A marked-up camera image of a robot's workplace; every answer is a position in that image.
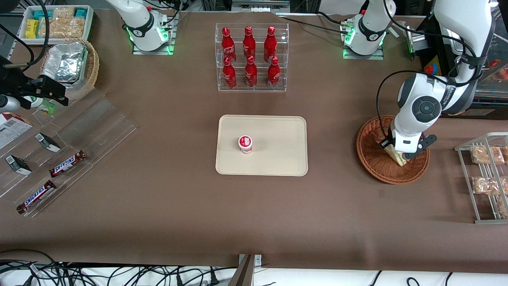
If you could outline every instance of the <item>yellow packaging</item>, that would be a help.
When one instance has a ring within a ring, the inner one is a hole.
[[[35,39],[37,37],[37,31],[39,30],[39,21],[34,19],[28,19],[26,21],[25,37],[27,39]]]

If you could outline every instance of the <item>robotic arm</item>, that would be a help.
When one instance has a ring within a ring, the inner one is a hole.
[[[402,84],[397,104],[400,113],[392,121],[391,140],[396,151],[406,159],[424,151],[436,137],[420,139],[439,118],[442,111],[455,114],[466,110],[474,97],[477,81],[466,83],[480,75],[495,28],[489,0],[436,0],[436,19],[457,33],[469,50],[461,58],[455,78],[439,76],[447,84],[423,74],[416,74]]]
[[[106,0],[124,20],[134,44],[143,51],[152,51],[169,40],[168,17],[152,11],[143,0]]]
[[[393,0],[370,0],[365,14],[358,14],[348,19],[347,29],[350,33],[344,39],[344,44],[360,55],[373,54],[381,45],[386,35],[386,27],[390,18],[385,10],[388,7],[390,16],[395,15],[396,6]]]

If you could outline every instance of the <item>red bottle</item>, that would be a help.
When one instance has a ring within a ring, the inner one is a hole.
[[[231,34],[228,27],[223,28],[222,46],[224,57],[229,58],[231,60],[231,63],[234,64],[236,61],[235,41],[233,41],[233,38],[231,38]]]
[[[245,82],[249,88],[253,88],[258,84],[258,68],[254,64],[254,57],[247,58],[247,65],[245,66]]]
[[[256,60],[256,40],[252,36],[252,27],[245,27],[245,37],[243,38],[243,54],[246,59],[253,56]]]
[[[277,85],[279,83],[279,74],[280,74],[279,58],[274,56],[272,57],[272,64],[268,68],[268,88],[273,90],[277,88]]]
[[[224,81],[226,82],[227,88],[232,90],[236,86],[236,74],[235,68],[231,65],[230,58],[224,58]]]
[[[272,57],[275,56],[277,50],[277,39],[275,38],[275,28],[272,26],[268,27],[268,35],[265,40],[265,62],[269,63]]]

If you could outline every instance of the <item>clear acrylic rack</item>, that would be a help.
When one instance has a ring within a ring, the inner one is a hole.
[[[0,201],[12,202],[12,211],[15,212],[18,205],[48,180],[57,187],[23,214],[27,217],[36,216],[136,129],[96,89],[69,106],[57,104],[57,110],[52,115],[36,111],[25,118],[32,123],[32,127],[0,149]],[[51,137],[60,150],[54,153],[44,148],[35,139],[39,132]],[[83,150],[86,159],[51,178],[50,169],[80,150]],[[9,155],[22,158],[32,170],[31,174],[24,176],[12,171],[5,161]]]
[[[256,40],[256,62],[258,67],[258,85],[249,88],[245,80],[246,59],[243,55],[243,38],[245,27],[252,27],[252,35]],[[276,89],[272,90],[267,86],[268,67],[263,59],[264,43],[269,26],[275,27],[275,38],[277,39],[277,51],[275,55],[279,58],[280,80]],[[235,42],[236,62],[233,64],[236,73],[237,86],[228,89],[222,69],[224,67],[224,54],[222,51],[222,29],[228,27],[231,37]],[[260,23],[217,23],[215,25],[215,61],[217,65],[217,88],[219,91],[228,92],[285,92],[288,87],[288,59],[289,59],[289,24],[260,24]]]

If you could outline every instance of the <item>candy bar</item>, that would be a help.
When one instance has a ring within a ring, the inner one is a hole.
[[[79,161],[86,158],[85,153],[83,151],[79,151],[78,153],[74,154],[71,158],[65,160],[62,164],[56,166],[55,168],[49,170],[49,173],[51,174],[51,177],[54,178],[63,172],[69,170],[74,165],[76,165]]]
[[[55,189],[56,186],[51,181],[48,180],[44,184],[44,186],[42,186],[37,192],[35,192],[35,194],[31,195],[24,203],[20,204],[16,208],[16,211],[18,211],[18,213],[20,214],[25,213],[30,207],[35,205],[36,201],[43,199]]]

